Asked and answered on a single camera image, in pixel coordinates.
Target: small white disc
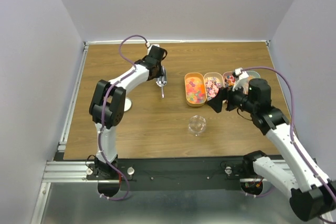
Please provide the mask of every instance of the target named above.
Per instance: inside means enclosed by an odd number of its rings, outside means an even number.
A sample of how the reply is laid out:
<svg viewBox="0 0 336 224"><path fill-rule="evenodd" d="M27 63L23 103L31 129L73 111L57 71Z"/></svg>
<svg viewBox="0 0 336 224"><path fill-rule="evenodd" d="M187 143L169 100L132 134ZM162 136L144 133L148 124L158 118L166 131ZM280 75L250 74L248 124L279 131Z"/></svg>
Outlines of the small white disc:
<svg viewBox="0 0 336 224"><path fill-rule="evenodd" d="M132 101L128 97L125 99L124 112L128 111L132 107Z"/></svg>

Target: white wall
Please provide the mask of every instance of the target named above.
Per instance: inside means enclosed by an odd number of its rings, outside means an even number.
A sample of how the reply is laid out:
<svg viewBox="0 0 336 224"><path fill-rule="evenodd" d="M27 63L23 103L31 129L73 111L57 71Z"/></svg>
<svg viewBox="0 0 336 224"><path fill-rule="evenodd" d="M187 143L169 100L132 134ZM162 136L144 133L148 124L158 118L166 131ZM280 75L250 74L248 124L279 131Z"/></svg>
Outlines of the white wall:
<svg viewBox="0 0 336 224"><path fill-rule="evenodd" d="M294 0L270 44L275 67L294 90L299 138L332 179L336 179L335 41L336 0Z"/></svg>
<svg viewBox="0 0 336 224"><path fill-rule="evenodd" d="M293 0L62 0L85 41L270 39Z"/></svg>
<svg viewBox="0 0 336 224"><path fill-rule="evenodd" d="M29 223L60 138L82 40L61 0L0 5L0 222Z"/></svg>

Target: metal utensil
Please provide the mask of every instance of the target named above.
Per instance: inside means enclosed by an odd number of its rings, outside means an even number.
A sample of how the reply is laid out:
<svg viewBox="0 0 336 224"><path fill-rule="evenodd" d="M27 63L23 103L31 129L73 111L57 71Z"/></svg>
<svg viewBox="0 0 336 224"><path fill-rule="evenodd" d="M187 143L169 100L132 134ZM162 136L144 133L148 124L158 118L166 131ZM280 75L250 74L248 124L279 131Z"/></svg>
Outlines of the metal utensil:
<svg viewBox="0 0 336 224"><path fill-rule="evenodd" d="M167 73L166 73L166 69L164 68L164 66L161 67L161 71L163 76L160 76L159 78L156 79L156 84L161 87L161 95L162 98L164 98L164 92L163 92L163 87L167 84Z"/></svg>

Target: wood grain surface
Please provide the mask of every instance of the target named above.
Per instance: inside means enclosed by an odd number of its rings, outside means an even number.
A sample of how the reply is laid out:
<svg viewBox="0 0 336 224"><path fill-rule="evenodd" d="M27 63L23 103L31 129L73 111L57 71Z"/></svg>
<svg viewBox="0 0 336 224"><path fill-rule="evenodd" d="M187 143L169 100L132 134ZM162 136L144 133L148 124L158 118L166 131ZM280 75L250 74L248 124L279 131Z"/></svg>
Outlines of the wood grain surface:
<svg viewBox="0 0 336 224"><path fill-rule="evenodd" d="M90 45L80 83L65 159L86 159L97 152L97 133L89 105L99 80L118 77L130 68L118 54L119 45ZM117 150L122 158L195 157L244 155L262 150L279 154L251 121L236 111L215 113L208 105L192 108L185 98L184 76L189 72L232 71L238 67L269 66L264 42L161 44L168 51L165 98L155 80L135 88L128 97L132 108L117 128ZM123 53L131 60L146 54L144 44L126 44ZM272 88L272 104L289 116L276 75L257 70ZM188 121L194 115L206 119L206 130L192 136Z"/></svg>

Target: clear glass bowl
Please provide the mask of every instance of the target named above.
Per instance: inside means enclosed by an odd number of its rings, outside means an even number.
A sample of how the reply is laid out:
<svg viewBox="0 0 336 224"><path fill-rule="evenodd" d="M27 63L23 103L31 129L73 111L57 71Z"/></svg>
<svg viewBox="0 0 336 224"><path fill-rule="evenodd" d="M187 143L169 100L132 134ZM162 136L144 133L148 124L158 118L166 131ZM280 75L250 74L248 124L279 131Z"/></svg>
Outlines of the clear glass bowl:
<svg viewBox="0 0 336 224"><path fill-rule="evenodd" d="M199 136L205 131L206 120L200 115L195 115L189 119L188 130L195 136Z"/></svg>

